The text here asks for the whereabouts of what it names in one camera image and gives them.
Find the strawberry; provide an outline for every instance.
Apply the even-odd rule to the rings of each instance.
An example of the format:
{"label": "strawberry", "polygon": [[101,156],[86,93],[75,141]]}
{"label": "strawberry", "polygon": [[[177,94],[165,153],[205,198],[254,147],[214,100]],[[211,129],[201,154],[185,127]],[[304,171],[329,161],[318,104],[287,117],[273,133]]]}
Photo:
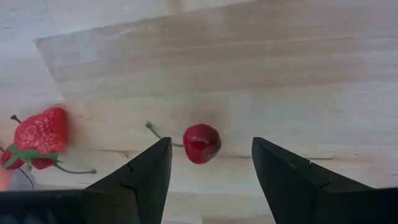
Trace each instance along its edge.
{"label": "strawberry", "polygon": [[214,158],[221,148],[217,130],[207,124],[189,127],[183,135],[185,153],[196,164],[204,164]]}
{"label": "strawberry", "polygon": [[54,160],[52,159],[32,159],[31,164],[38,170],[42,170],[54,165]]}
{"label": "strawberry", "polygon": [[[1,155],[0,158],[0,164],[2,166],[6,165],[7,162],[14,156],[14,154],[9,150],[6,149],[3,154]],[[15,160],[9,167],[7,167],[6,169],[18,169],[20,168],[22,165],[25,164],[25,161],[23,161],[22,159],[18,158],[17,160]]]}
{"label": "strawberry", "polygon": [[47,155],[65,151],[67,137],[67,114],[62,108],[53,107],[19,124],[14,144],[21,151],[33,149]]}

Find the red strawberry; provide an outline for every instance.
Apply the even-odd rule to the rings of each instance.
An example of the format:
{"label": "red strawberry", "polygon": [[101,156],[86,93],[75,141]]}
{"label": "red strawberry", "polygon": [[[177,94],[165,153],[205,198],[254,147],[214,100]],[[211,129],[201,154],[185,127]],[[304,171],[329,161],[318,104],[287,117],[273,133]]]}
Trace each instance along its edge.
{"label": "red strawberry", "polygon": [[[2,166],[6,165],[6,163],[8,162],[8,160],[10,160],[13,157],[13,153],[10,152],[9,149],[6,149],[3,154],[1,155],[0,158],[0,164]],[[6,169],[18,169],[20,168],[22,165],[25,164],[25,161],[23,161],[22,159],[18,158],[14,163],[12,163],[9,167],[7,167]]]}
{"label": "red strawberry", "polygon": [[189,127],[183,135],[185,153],[196,164],[204,164],[214,158],[221,148],[217,130],[207,124]]}
{"label": "red strawberry", "polygon": [[35,149],[46,155],[63,152],[67,137],[67,114],[62,108],[53,107],[18,125],[14,144],[21,151]]}
{"label": "red strawberry", "polygon": [[54,160],[52,159],[32,159],[31,164],[38,170],[42,170],[54,165]]}

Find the red object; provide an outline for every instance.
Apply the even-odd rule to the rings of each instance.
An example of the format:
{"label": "red object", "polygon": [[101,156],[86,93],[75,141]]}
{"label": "red object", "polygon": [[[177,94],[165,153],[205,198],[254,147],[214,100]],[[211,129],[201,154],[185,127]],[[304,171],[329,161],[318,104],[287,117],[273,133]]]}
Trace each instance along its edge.
{"label": "red object", "polygon": [[[0,164],[2,166],[6,165],[6,163],[8,162],[8,160],[10,160],[13,157],[13,153],[10,152],[9,149],[6,149],[3,154],[1,155],[0,158]],[[22,165],[25,164],[25,161],[23,161],[22,159],[18,158],[13,164],[11,164],[7,169],[18,169],[20,168]]]}
{"label": "red object", "polygon": [[54,161],[52,159],[32,159],[31,164],[38,170],[42,170],[54,165]]}
{"label": "red object", "polygon": [[214,158],[221,148],[217,130],[207,124],[189,127],[183,135],[185,153],[196,164],[204,164]]}
{"label": "red object", "polygon": [[21,151],[35,149],[41,154],[63,152],[68,142],[67,114],[59,107],[49,108],[18,125],[14,144]]}

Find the cherry stem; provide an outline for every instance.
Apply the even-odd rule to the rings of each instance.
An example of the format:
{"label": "cherry stem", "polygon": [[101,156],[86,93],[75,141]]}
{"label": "cherry stem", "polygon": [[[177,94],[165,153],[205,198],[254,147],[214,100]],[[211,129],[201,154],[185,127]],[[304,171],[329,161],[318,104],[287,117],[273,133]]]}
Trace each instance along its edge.
{"label": "cherry stem", "polygon": [[58,162],[54,163],[53,166],[55,166],[56,168],[58,168],[58,169],[60,169],[60,170],[62,170],[62,171],[64,171],[64,172],[67,172],[67,173],[69,173],[69,174],[96,174],[96,173],[97,173],[97,170],[96,170],[96,169],[92,169],[92,170],[90,170],[90,171],[83,171],[83,172],[70,171],[70,170],[67,170],[67,169],[65,169],[65,168],[60,167],[60,166],[58,165]]}
{"label": "cherry stem", "polygon": [[13,119],[14,121],[17,121],[17,122],[20,123],[20,124],[22,123],[22,121],[20,121],[20,119],[18,119],[18,118],[17,118],[17,115],[15,115],[15,114],[12,115],[12,116],[10,117],[10,119]]}
{"label": "cherry stem", "polygon": [[[163,138],[161,135],[159,135],[159,134],[155,131],[155,126],[154,126],[154,124],[152,124],[151,122],[148,121],[148,122],[145,124],[145,127],[147,127],[147,129],[149,129],[150,131],[152,131],[152,133],[154,133],[154,135],[155,135],[156,137],[158,137],[159,139],[162,139],[162,138]],[[174,147],[184,147],[183,144],[177,144],[177,143],[172,143],[172,146],[174,146]]]}

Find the wooden surface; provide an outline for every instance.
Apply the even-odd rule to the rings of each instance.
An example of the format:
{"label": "wooden surface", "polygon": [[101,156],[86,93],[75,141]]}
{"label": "wooden surface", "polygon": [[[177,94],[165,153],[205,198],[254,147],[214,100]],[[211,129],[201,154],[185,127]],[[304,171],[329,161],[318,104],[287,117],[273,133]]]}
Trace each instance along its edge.
{"label": "wooden surface", "polygon": [[40,184],[108,175],[156,142],[152,121],[175,142],[196,123],[223,141],[205,166],[174,149],[166,223],[272,220],[254,136],[372,187],[398,185],[397,1],[1,4],[2,146],[11,114],[58,104],[69,114],[66,166],[99,171],[34,170]]}

